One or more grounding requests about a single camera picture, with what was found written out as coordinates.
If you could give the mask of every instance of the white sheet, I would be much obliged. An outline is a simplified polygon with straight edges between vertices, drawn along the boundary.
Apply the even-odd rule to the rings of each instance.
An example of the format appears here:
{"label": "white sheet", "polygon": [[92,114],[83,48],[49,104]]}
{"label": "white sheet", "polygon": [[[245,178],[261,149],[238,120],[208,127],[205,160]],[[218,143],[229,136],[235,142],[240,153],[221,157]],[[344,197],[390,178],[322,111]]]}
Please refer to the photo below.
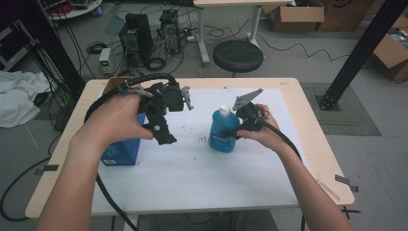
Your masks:
{"label": "white sheet", "polygon": [[11,128],[34,118],[39,108],[33,101],[45,91],[49,83],[42,73],[0,71],[0,127]]}
{"label": "white sheet", "polygon": [[[213,112],[220,104],[232,107],[237,96],[254,90],[191,89],[194,109],[166,115],[177,142],[142,140],[133,167],[100,164],[99,174],[119,207],[140,214],[297,206],[282,162],[271,150],[245,139],[239,139],[231,153],[216,152],[208,144]],[[308,167],[281,91],[264,89],[253,102],[269,106]],[[99,187],[92,212],[114,212]]]}

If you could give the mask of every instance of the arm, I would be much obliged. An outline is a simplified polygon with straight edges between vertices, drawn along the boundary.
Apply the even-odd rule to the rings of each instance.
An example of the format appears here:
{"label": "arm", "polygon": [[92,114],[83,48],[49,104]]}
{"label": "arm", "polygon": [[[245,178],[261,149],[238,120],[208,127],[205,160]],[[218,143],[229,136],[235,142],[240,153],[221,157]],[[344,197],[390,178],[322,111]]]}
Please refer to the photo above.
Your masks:
{"label": "arm", "polygon": [[[268,112],[267,122],[279,129],[268,106],[260,104],[257,106]],[[237,135],[258,141],[276,152],[288,173],[300,209],[311,230],[352,230],[350,223],[338,206],[321,188],[294,151],[279,136],[266,127],[259,132],[241,130],[237,132]]]}
{"label": "arm", "polygon": [[115,96],[78,130],[36,230],[90,230],[90,207],[104,150],[115,141],[153,139],[138,123],[139,104],[138,95]]}

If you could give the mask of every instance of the metal bracket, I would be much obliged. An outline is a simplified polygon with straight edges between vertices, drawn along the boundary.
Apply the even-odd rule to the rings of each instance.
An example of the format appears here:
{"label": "metal bracket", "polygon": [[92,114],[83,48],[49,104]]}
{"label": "metal bracket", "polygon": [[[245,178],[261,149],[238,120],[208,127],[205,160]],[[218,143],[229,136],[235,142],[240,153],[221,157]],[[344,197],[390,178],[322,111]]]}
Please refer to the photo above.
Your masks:
{"label": "metal bracket", "polygon": [[185,102],[186,102],[186,104],[187,104],[187,107],[188,107],[189,110],[191,111],[191,110],[194,108],[194,106],[191,105],[189,89],[190,89],[189,86],[185,86],[185,87],[183,87],[183,88],[181,89],[181,93],[182,93],[182,95],[183,95],[183,97],[184,97],[184,99],[185,99]]}
{"label": "metal bracket", "polygon": [[315,98],[322,111],[340,112],[342,110],[338,102],[333,103],[333,99],[329,99],[327,96],[315,95]]}
{"label": "metal bracket", "polygon": [[237,97],[237,100],[235,101],[235,104],[234,104],[234,107],[232,108],[232,110],[236,111],[236,110],[244,107],[249,102],[251,102],[252,99],[254,99],[256,96],[258,96],[262,91],[264,91],[264,90],[263,89],[258,89],[258,90],[255,90],[253,92],[250,92],[248,94]]}

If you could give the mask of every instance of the white towel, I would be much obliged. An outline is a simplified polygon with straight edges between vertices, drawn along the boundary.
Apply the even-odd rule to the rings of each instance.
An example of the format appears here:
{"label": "white towel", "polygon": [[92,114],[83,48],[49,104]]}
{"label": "white towel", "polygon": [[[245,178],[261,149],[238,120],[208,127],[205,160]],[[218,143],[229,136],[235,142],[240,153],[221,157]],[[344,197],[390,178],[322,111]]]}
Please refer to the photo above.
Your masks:
{"label": "white towel", "polygon": [[34,118],[39,108],[33,103],[36,95],[50,91],[41,73],[0,71],[0,127],[10,128]]}

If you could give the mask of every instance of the person's left hand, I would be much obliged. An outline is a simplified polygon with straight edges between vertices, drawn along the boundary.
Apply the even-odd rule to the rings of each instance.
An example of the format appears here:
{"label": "person's left hand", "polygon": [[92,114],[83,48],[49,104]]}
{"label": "person's left hand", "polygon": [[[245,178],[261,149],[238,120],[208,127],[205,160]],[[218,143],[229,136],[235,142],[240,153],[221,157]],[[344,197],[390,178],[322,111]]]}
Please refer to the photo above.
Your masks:
{"label": "person's left hand", "polygon": [[138,122],[140,101],[137,94],[114,96],[92,113],[75,137],[101,148],[132,138],[153,139],[151,131]]}

